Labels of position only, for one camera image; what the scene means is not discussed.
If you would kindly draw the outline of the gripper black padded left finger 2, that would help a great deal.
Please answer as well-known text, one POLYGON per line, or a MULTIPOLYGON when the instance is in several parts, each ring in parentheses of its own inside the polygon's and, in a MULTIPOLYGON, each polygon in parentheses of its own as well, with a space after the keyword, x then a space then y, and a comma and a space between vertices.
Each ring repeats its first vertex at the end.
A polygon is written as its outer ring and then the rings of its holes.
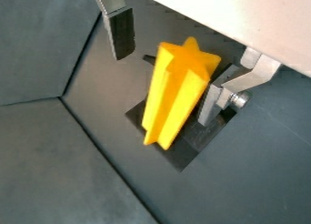
POLYGON ((95 0, 102 10, 102 18, 112 53, 116 60, 126 58, 135 50, 134 13, 126 0, 95 0))

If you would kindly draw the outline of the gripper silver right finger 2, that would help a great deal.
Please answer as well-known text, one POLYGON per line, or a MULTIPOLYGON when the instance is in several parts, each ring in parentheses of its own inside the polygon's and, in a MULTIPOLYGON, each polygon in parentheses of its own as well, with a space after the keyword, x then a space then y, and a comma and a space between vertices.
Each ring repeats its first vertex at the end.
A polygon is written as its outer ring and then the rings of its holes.
POLYGON ((279 68, 274 58, 247 47, 240 66, 231 65, 210 83, 198 122, 206 127, 231 104, 243 108, 250 101, 247 90, 268 82, 279 68))

